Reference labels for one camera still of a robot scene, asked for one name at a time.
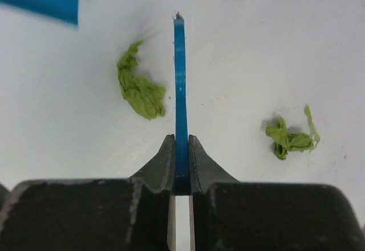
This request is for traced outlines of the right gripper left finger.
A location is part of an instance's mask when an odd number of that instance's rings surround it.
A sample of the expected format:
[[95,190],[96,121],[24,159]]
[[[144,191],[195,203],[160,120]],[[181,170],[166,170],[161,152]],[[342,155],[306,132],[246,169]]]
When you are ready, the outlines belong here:
[[5,194],[2,250],[175,250],[175,138],[126,179],[28,180]]

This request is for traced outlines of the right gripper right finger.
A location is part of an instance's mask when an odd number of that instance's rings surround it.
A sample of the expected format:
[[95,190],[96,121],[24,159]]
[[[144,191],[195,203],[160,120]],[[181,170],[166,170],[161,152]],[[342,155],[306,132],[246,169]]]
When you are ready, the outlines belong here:
[[363,250],[345,195],[326,184],[243,183],[189,137],[192,250]]

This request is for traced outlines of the blue hand brush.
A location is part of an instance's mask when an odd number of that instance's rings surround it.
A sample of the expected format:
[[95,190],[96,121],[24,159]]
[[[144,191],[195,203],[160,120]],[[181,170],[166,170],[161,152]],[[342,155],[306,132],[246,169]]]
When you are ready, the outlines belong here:
[[187,196],[190,192],[189,156],[188,156],[188,119],[186,108],[186,49],[185,21],[176,13],[174,25],[174,64],[175,64],[175,135],[176,165],[175,191],[178,196]]

